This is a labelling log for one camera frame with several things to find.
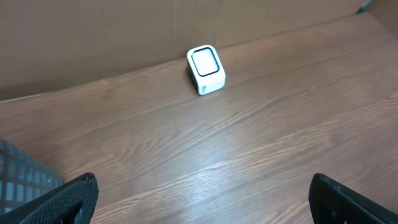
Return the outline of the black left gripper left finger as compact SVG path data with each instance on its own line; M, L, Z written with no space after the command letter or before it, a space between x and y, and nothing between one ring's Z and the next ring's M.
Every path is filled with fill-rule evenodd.
M1 215L1 224L86 224L98 200L96 177L91 172Z

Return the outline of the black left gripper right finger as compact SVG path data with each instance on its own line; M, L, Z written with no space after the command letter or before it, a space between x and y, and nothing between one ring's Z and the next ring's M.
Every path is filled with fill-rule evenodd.
M308 201L314 224L397 224L396 213L321 173L313 176Z

